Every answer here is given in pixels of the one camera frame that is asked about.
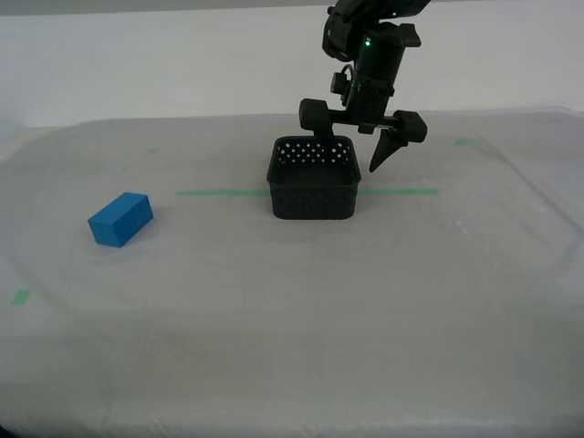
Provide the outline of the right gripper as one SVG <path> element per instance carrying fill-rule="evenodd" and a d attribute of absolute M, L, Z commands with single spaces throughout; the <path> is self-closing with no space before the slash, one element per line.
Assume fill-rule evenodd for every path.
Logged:
<path fill-rule="evenodd" d="M 396 110 L 384 119 L 404 52 L 419 45 L 414 25 L 376 25 L 365 31 L 356 57 L 342 69 L 347 80 L 341 95 L 343 122 L 364 134 L 372 134 L 381 126 L 370 172 L 410 142 L 422 143 L 427 136 L 428 127 L 417 112 Z M 334 136 L 333 125 L 339 114 L 339 110 L 330 109 L 325 100 L 318 99 L 302 99 L 298 109 L 300 127 L 317 137 Z"/>

